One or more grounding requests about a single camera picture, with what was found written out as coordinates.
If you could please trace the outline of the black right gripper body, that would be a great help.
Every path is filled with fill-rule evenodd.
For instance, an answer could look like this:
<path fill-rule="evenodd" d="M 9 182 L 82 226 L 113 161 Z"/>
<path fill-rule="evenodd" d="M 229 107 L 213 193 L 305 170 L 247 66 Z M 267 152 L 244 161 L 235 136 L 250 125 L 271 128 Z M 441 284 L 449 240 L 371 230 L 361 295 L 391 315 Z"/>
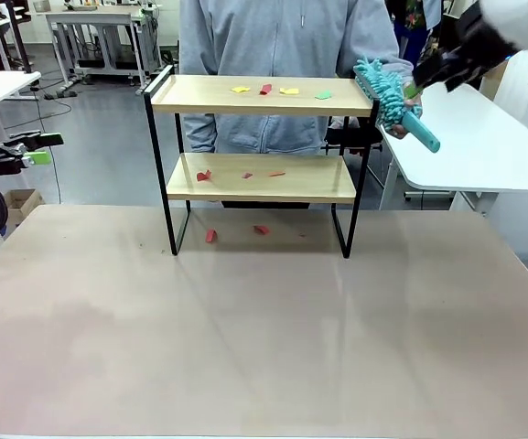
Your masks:
<path fill-rule="evenodd" d="M 484 74 L 518 51 L 484 20 L 479 4 L 469 6 L 460 17 L 443 17 L 438 48 L 443 78 Z"/>

